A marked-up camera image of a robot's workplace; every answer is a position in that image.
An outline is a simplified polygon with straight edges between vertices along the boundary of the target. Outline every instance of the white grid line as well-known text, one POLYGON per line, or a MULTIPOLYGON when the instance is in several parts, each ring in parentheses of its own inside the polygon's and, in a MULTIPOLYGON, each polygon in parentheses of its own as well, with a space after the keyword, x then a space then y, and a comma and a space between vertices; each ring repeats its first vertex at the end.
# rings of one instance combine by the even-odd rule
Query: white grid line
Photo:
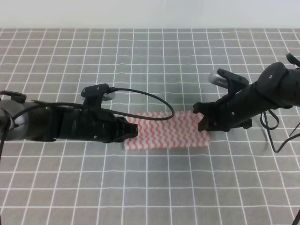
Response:
MULTIPOLYGON (((192 189, 193 187, 170 187, 170 189, 192 189)), ((238 187, 194 187, 195 189, 233 189, 236 190, 238 189, 238 187)), ((78 188, 76 187, 58 187, 56 188, 56 190, 77 190, 78 188)), ((79 190, 106 190, 106 189, 122 189, 123 187, 80 187, 79 190)), ((142 190, 146 190, 146 189, 165 189, 165 190, 169 190, 169 187, 126 187, 125 189, 142 189, 142 190)), ((261 187, 240 187, 240 189, 261 189, 261 187)), ((284 190, 283 187, 263 187, 263 189, 266 190, 284 190)), ((289 190, 298 190, 300 189, 300 187, 286 187, 286 189, 289 190)), ((11 188, 11 190, 31 190, 31 188, 29 187, 14 187, 11 188)), ((33 188, 32 190, 54 190, 54 188, 33 188)))
MULTIPOLYGON (((288 47, 286 46, 286 43, 285 43, 285 41, 284 41, 284 39, 283 39, 283 37, 282 37, 282 34, 281 34, 281 32, 280 32, 279 29, 278 29, 278 31, 279 31, 279 34, 280 34, 282 40, 283 40, 283 43, 285 44, 286 50, 289 51, 289 49, 288 49, 288 47)), ((284 120, 283 120, 282 117, 281 117, 281 111, 280 111, 280 110, 279 110, 279 115, 280 115, 280 118, 281 118, 283 127, 284 127, 284 129, 285 129, 286 136, 289 136, 289 134, 288 134, 288 132, 287 132, 287 130, 286 130, 285 122, 284 122, 284 120)), ((293 145, 292 145, 291 143, 289 143, 289 144, 290 144, 291 149, 292 149, 292 151, 293 151, 293 153, 294 153, 294 156, 295 156, 295 160, 296 160, 296 162, 297 162, 297 165, 298 165, 298 167, 299 167, 299 169, 300 169, 300 165, 299 165, 299 162, 298 162, 298 160, 297 160, 297 155, 296 155, 296 153, 295 153, 295 149, 294 149, 294 147, 293 147, 293 145)))
MULTIPOLYGON (((62 81, 63 81, 63 78, 64 78, 64 74, 65 74, 65 72, 66 72, 66 69, 67 69, 67 65, 65 66, 64 73, 63 73, 63 76, 62 76, 62 79, 61 79, 60 89, 61 89, 61 86, 62 86, 62 81)), ((57 97, 56 97, 56 102, 57 102, 58 97, 59 97, 59 94, 60 94, 60 89, 59 89, 58 94, 57 94, 57 97)), ((62 156, 63 156, 64 153, 65 153, 66 144, 67 144, 67 142, 65 141, 65 143, 64 143, 64 148, 63 148, 63 151, 62 151, 62 156)), ((57 176, 56 176, 56 181, 55 181, 54 190, 53 190, 53 194, 52 194, 52 198, 51 198, 51 204, 50 204, 50 209, 49 209, 49 212, 48 212, 48 217, 47 217, 46 225, 48 225, 48 224, 49 224, 49 221, 50 221, 51 209, 52 209, 52 206, 53 206, 53 201, 54 201, 54 197, 55 197, 55 190, 56 190, 57 183, 58 183, 58 179, 59 179, 59 175, 60 175, 60 169, 61 169, 61 165, 62 165, 62 160, 63 160, 63 157, 61 157, 61 159, 60 159, 60 166, 59 166, 58 173, 57 173, 57 176)))
MULTIPOLYGON (((133 50, 131 52, 131 62, 133 61, 133 50)), ((132 78, 132 65, 130 67, 130 82, 131 82, 131 78, 132 78)), ((128 113, 130 113, 130 93, 129 92, 129 105, 128 105, 128 113)), ((125 163, 124 163, 124 168, 126 170, 126 162, 127 162, 127 150, 125 150, 125 163)), ((122 200, 122 217, 121 217, 121 225, 123 225, 123 221, 124 221, 124 201, 125 201, 125 182, 126 182, 126 172, 124 172, 124 181, 123 181, 123 200, 122 200)))
MULTIPOLYGON (((246 64, 246 60, 245 60, 245 57, 244 57, 244 54, 243 54, 243 51, 241 51, 241 52, 242 52, 243 60, 245 62, 245 67, 246 67, 246 70, 247 70, 250 82, 252 82, 251 81, 251 77, 250 77, 250 73, 249 73, 249 70, 248 70, 248 67, 247 67, 247 64, 246 64)), ((257 169, 257 165, 256 165, 256 160, 255 160, 255 156, 254 156, 253 151, 252 151, 252 147, 251 147, 251 144, 250 144, 250 139, 249 139, 249 135, 248 135, 247 129, 245 129, 245 132, 246 132, 247 140, 248 140, 248 143, 249 143, 249 149, 250 149, 251 155, 253 157, 254 166, 255 166, 256 173, 257 173, 258 181, 259 181, 259 184, 260 184, 261 189, 262 189, 262 195, 263 195, 264 201, 265 201, 265 203, 267 205, 268 203, 267 203, 266 195, 265 195, 265 192, 264 192, 264 189, 263 189, 263 184, 262 184, 261 178, 260 178, 259 173, 258 173, 258 169, 257 169)), ((269 209, 268 206, 267 206, 267 211, 268 211, 268 215, 269 215, 270 222, 271 222, 271 225, 272 225, 273 224, 272 217, 271 217, 270 209, 269 209)))
MULTIPOLYGON (((28 77, 27 77, 27 79, 26 79, 26 83, 27 83, 27 81, 29 80, 29 76, 30 76, 30 73, 31 73, 32 68, 33 68, 33 66, 34 66, 34 63, 35 63, 35 61, 36 61, 36 59, 37 59, 37 55, 38 55, 38 54, 36 54, 36 56, 35 56, 35 58, 34 58, 34 61, 33 61, 33 64, 32 64, 32 66, 31 66, 29 75, 28 75, 28 77)), ((23 225, 23 224, 24 224, 24 221, 25 221, 25 217, 26 217, 26 213, 27 213, 27 207, 28 207, 28 205, 29 205, 29 201, 30 201, 30 198, 31 198, 31 194, 32 194, 32 189, 33 189, 33 186, 34 186, 34 182, 35 182, 36 177, 37 177, 38 167, 39 167, 39 165, 40 165, 40 163, 41 163, 41 158, 42 158, 42 155, 43 155, 44 147, 45 147, 45 143, 43 144, 42 151, 41 151, 41 154, 40 154, 39 159, 38 159, 36 172, 35 172, 35 174, 34 174, 34 178, 33 178, 33 181, 32 181, 32 185, 31 185, 31 189, 30 189, 29 196, 28 196, 28 199, 27 199, 26 208, 25 208, 25 211, 24 211, 24 214, 23 214, 23 218, 22 218, 21 225, 23 225)))
MULTIPOLYGON (((211 54, 211 48, 210 48, 210 59, 211 59, 211 62, 213 62, 213 60, 212 60, 212 54, 211 54)), ((209 151, 209 157, 210 157, 210 166, 211 166, 211 169, 213 170, 212 160, 211 160, 211 153, 210 153, 210 147, 209 146, 208 146, 208 151, 209 151)), ((221 215, 221 209, 220 209, 220 203, 219 203, 219 196, 218 196, 218 192, 217 192, 216 179, 215 179, 215 173, 214 172, 212 172, 212 179, 213 179, 214 186, 215 186, 215 193, 216 193, 216 199, 217 199, 217 206, 218 206, 220 223, 222 225, 223 221, 222 221, 222 215, 221 215)))
MULTIPOLYGON (((225 53, 226 53, 226 56, 227 56, 229 68, 230 68, 230 70, 231 70, 231 65, 230 65, 230 62, 229 62, 229 59, 228 59, 228 54, 227 54, 227 50, 226 50, 226 49, 225 49, 225 53)), ((231 156, 231 161, 232 161, 232 166, 233 166, 233 170, 234 170, 235 179, 236 179, 236 182, 237 182, 237 185, 238 185, 238 188, 239 188, 240 185, 239 185, 238 176, 237 176, 236 171, 235 171, 235 165, 234 165, 233 156, 232 156, 232 152, 231 152, 231 146, 230 146, 230 143, 229 143, 229 142, 227 142, 227 144, 228 144, 228 147, 229 147, 229 152, 230 152, 230 156, 231 156)), ((244 209, 244 204, 243 204, 242 195, 241 195, 240 189, 238 189, 238 191, 239 191, 239 195, 240 195, 240 203, 241 203, 241 207, 242 207, 243 214, 244 214, 245 225, 247 225, 248 223, 247 223, 247 218, 246 218, 246 214, 245 214, 245 209, 244 209)))
POLYGON ((277 160, 276 160, 276 158, 274 157, 274 160, 275 160, 275 164, 276 164, 276 167, 277 167, 277 169, 278 169, 278 172, 279 172, 279 175, 280 175, 280 178, 281 178, 281 182, 282 182, 282 185, 283 185, 283 187, 284 187, 284 191, 285 191, 285 196, 286 196, 286 199, 287 199, 287 202, 288 202, 288 205, 290 206, 290 211, 291 211, 291 214, 292 214, 292 216, 294 215, 293 214, 293 210, 292 210, 292 208, 291 208, 291 204, 290 204, 290 200, 289 200, 289 197, 288 197, 288 194, 287 194, 287 191, 286 191, 286 188, 285 188, 285 183, 284 183, 284 180, 283 180, 283 176, 282 176, 282 173, 281 173, 281 171, 280 171, 280 169, 279 169, 279 166, 278 166, 278 163, 277 163, 277 160))
MULTIPOLYGON (((20 54, 20 56, 19 56, 19 58, 18 58, 18 62, 20 61, 20 58, 21 58, 21 55, 22 55, 23 51, 24 51, 24 50, 22 50, 22 52, 21 52, 21 54, 20 54)), ((11 180, 10 180, 10 183, 9 183, 9 186, 8 186, 8 189, 7 189, 7 192, 6 192, 6 195, 5 195, 3 204, 2 204, 3 206, 5 206, 5 203, 6 203, 6 201, 7 201, 8 194, 9 194, 9 189, 10 189, 11 184, 12 184, 12 182, 13 182, 13 179, 14 179, 14 176, 15 176, 15 172, 16 172, 18 163, 19 163, 19 161, 20 161, 21 152, 22 152, 22 150, 23 150, 23 148, 24 148, 24 144, 25 144, 25 141, 23 141, 23 144, 22 144, 22 147, 21 147, 21 151, 20 151, 19 157, 18 157, 17 162, 16 162, 16 164, 15 164, 15 169, 14 169, 13 175, 12 175, 12 177, 11 177, 11 180)))
MULTIPOLYGON (((102 49, 101 48, 101 52, 100 52, 100 58, 99 58, 99 66, 98 66, 98 70, 99 70, 99 67, 100 67, 100 61, 101 61, 101 57, 102 57, 102 49)), ((104 153, 104 162, 103 162, 103 171, 105 170, 105 163, 106 163, 106 153, 107 153, 107 144, 105 145, 105 153, 104 153)), ((99 202, 98 202, 98 210, 97 210, 97 219, 96 219, 96 225, 98 225, 99 223, 99 217, 100 217, 100 206, 101 206, 101 199, 102 199, 102 187, 103 187, 103 180, 104 180, 104 173, 102 172, 102 177, 101 177, 101 189, 100 189, 100 194, 99 194, 99 202)))

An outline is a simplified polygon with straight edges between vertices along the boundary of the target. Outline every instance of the zigzag pattern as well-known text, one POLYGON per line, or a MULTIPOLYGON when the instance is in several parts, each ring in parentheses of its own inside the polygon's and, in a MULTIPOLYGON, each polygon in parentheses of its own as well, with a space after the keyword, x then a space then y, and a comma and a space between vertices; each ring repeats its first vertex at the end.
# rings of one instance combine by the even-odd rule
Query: zigzag pattern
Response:
MULTIPOLYGON (((170 112, 143 112, 136 115, 166 117, 170 112)), ((210 144, 207 131, 198 131, 203 115, 192 111, 175 113, 170 120, 152 121, 127 117, 129 123, 138 125, 139 135, 124 142, 125 150, 202 147, 210 144)))

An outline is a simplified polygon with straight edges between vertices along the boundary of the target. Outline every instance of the red and white striped cloth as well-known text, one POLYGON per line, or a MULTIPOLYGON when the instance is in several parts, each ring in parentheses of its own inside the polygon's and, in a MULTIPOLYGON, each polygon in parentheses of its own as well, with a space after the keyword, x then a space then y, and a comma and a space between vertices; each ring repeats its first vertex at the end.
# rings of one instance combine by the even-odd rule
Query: red and white striped cloth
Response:
MULTIPOLYGON (((170 112, 143 112, 136 115, 166 117, 170 112)), ((210 144, 207 131, 198 131, 198 122, 203 118, 192 111, 176 112, 170 120, 153 121, 127 117, 129 123, 138 124, 138 136, 124 142, 125 150, 201 147, 210 144)))

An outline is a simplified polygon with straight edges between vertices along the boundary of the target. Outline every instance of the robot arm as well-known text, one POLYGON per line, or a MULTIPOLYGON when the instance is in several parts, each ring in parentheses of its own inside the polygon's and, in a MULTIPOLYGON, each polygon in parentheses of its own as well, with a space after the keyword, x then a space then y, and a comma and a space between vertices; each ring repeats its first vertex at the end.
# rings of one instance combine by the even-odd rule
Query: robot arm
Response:
MULTIPOLYGON (((300 67, 300 62, 290 53, 287 58, 300 67)), ((300 106, 300 69, 287 69, 281 62, 268 66, 250 85, 246 78, 223 69, 211 73, 209 81, 227 88, 228 94, 216 102, 194 104, 194 113, 204 115, 199 131, 247 129, 252 127, 252 117, 267 110, 300 106)))

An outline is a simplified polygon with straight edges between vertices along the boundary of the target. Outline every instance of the towel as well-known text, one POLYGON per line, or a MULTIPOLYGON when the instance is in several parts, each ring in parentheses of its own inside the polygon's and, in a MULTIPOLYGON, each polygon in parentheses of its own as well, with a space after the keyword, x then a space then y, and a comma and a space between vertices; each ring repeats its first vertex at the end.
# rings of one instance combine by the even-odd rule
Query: towel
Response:
MULTIPOLYGON (((143 112, 136 115, 166 117, 170 112, 143 112)), ((202 147, 210 144, 207 131, 198 131, 198 122, 203 118, 192 111, 176 112, 169 120, 154 121, 127 117, 129 123, 138 125, 138 136, 124 142, 124 150, 202 147)))

